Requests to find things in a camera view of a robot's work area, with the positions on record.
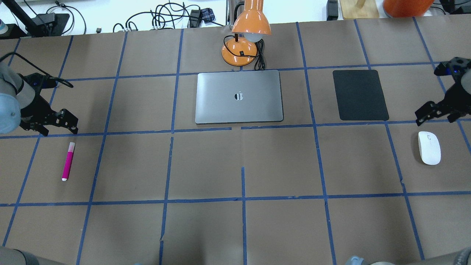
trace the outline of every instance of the apple logo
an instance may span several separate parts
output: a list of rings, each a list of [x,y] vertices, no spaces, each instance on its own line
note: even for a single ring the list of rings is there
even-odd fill
[[[234,98],[239,101],[239,100],[243,100],[244,98],[242,97],[242,93],[239,91],[239,93],[235,94],[234,95]]]

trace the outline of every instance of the wooden board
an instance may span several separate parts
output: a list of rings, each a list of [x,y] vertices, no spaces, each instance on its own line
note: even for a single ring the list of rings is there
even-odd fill
[[[358,0],[340,0],[344,19],[379,18],[375,0],[366,0],[362,8],[356,6]]]

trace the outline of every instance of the lamp cord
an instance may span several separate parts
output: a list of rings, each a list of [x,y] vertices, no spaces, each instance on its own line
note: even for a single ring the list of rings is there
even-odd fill
[[[224,43],[224,47],[226,47],[227,51],[230,52],[232,55],[234,56],[237,56],[237,57],[249,57],[249,58],[257,58],[257,60],[255,61],[255,65],[253,66],[253,69],[255,71],[259,71],[259,70],[265,70],[265,58],[263,57],[263,48],[265,47],[265,42],[263,39],[257,41],[255,43],[255,47],[257,47],[257,54],[256,55],[237,55],[235,53],[233,53],[231,50],[229,50],[229,47],[227,46],[227,43],[226,43],[226,39],[228,37],[233,37],[235,38],[234,35],[227,35],[226,37],[224,37],[224,39],[222,40],[222,42]]]

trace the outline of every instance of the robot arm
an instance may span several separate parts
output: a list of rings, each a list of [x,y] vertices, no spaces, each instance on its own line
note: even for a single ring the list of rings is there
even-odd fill
[[[452,123],[471,114],[471,60],[455,57],[441,62],[433,73],[438,76],[451,75],[455,84],[447,90],[442,101],[428,101],[415,112],[417,125],[448,114],[448,121]]]
[[[20,126],[27,131],[38,131],[47,136],[49,130],[44,126],[54,125],[77,134],[78,118],[67,109],[59,112],[52,110],[49,103],[40,95],[42,89],[56,87],[56,81],[68,87],[73,87],[72,84],[52,77],[40,69],[45,75],[17,74],[7,64],[1,62],[12,54],[33,65],[16,53],[9,53],[0,59],[0,133],[9,133]]]

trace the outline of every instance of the orange container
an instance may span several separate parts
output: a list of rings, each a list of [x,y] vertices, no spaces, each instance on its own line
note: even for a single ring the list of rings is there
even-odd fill
[[[419,17],[429,10],[434,0],[384,0],[384,12],[390,17]]]

